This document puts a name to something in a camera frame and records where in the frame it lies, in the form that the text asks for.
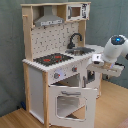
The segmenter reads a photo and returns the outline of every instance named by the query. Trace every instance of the toy kitchen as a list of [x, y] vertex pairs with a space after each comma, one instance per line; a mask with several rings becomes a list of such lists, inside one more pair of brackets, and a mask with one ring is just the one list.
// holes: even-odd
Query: toy kitchen
[[[103, 48], [85, 44], [90, 2], [22, 4], [26, 109], [45, 128], [94, 128], [102, 74], [86, 69]], [[84, 108], [84, 116], [73, 113]]]

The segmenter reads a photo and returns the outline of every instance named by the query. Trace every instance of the control knob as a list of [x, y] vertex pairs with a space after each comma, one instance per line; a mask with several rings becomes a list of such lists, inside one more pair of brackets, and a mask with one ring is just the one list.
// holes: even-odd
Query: control knob
[[55, 79], [58, 79], [59, 77], [60, 77], [60, 74], [58, 74], [58, 73], [55, 73], [55, 74], [54, 74], [54, 78], [55, 78]]
[[73, 72], [77, 72], [77, 67], [73, 67], [73, 68], [72, 68], [72, 71], [73, 71]]

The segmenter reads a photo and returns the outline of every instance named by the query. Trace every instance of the open oven door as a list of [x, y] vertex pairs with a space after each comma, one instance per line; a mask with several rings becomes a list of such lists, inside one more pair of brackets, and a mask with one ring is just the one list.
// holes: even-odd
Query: open oven door
[[[49, 123], [71, 128], [94, 128], [97, 90], [90, 88], [50, 86]], [[82, 101], [82, 116], [73, 116]]]

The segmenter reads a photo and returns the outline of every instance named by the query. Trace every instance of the wall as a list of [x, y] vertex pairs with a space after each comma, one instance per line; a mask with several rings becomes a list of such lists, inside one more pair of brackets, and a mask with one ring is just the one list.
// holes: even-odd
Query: wall
[[[90, 20], [87, 21], [86, 43], [105, 46], [114, 34], [128, 37], [127, 0], [89, 1], [92, 4]], [[14, 111], [20, 101], [25, 101], [22, 66], [25, 56], [20, 4], [43, 2], [62, 0], [0, 0], [0, 116]], [[128, 65], [128, 61], [122, 57], [118, 61]], [[128, 88], [127, 72], [126, 67], [122, 75], [113, 77], [111, 82]]]

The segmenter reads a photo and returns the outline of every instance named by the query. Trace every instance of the floor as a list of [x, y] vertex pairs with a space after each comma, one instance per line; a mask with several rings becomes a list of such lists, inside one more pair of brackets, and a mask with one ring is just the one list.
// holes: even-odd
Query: floor
[[[73, 115], [82, 118], [83, 109]], [[97, 99], [95, 128], [116, 128], [128, 118], [128, 89], [102, 81], [102, 96]], [[44, 128], [33, 116], [19, 109], [0, 118], [0, 128]]]

